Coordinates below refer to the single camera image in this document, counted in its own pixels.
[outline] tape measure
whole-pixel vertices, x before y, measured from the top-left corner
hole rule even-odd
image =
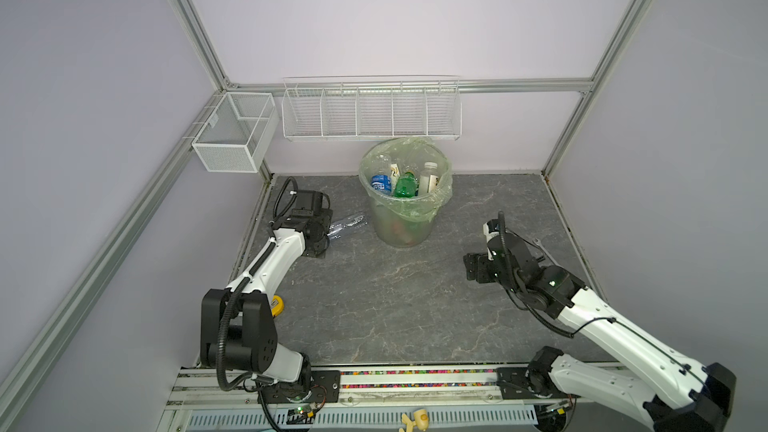
[[[285,303],[283,302],[282,297],[279,295],[273,296],[272,302],[270,303],[270,308],[272,309],[272,317],[277,317],[280,315],[280,312],[282,312],[285,308]]]

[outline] marble surface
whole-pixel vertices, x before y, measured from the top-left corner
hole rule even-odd
[[[275,178],[269,217],[283,179]],[[370,214],[356,176],[296,180],[299,188],[330,196],[333,220]],[[517,310],[498,284],[466,280],[462,257],[485,249],[482,225],[499,210],[508,227],[540,238],[563,267],[586,280],[542,178],[454,176],[453,186],[420,245],[391,247],[368,225],[332,241],[324,258],[296,260],[277,289],[286,306],[276,318],[278,340],[317,365],[527,362],[545,345],[580,360],[613,360],[584,337],[548,331]],[[266,222],[252,254],[266,240]]]

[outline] clear plastic bottle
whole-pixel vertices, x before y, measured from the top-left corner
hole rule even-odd
[[[387,154],[379,154],[373,158],[373,176],[371,176],[371,187],[385,196],[392,194],[392,180],[389,174],[392,173],[390,165],[392,158]]]
[[[422,175],[418,179],[418,195],[426,196],[428,193],[435,190],[435,187],[437,187],[437,181],[437,163],[424,162]]]
[[[408,170],[400,176],[393,195],[400,198],[415,197],[417,187],[416,176],[413,174],[413,171]]]

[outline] wire rack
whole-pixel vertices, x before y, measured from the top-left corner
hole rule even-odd
[[[381,140],[462,134],[458,79],[289,84],[283,133],[289,140]]]
[[[279,120],[271,93],[226,92],[192,147],[210,172],[258,172]]]

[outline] trash bin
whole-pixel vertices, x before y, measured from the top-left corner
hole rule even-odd
[[[437,164],[437,187],[428,194],[414,198],[385,196],[371,187],[371,177],[376,174],[372,164],[379,154],[388,154],[398,165],[400,173],[413,168],[416,177],[424,162]],[[430,139],[407,137],[392,139],[374,146],[360,162],[360,182],[371,200],[372,222],[379,238],[395,247],[412,247],[420,244],[432,232],[432,224],[438,210],[453,194],[451,161],[443,155]]]

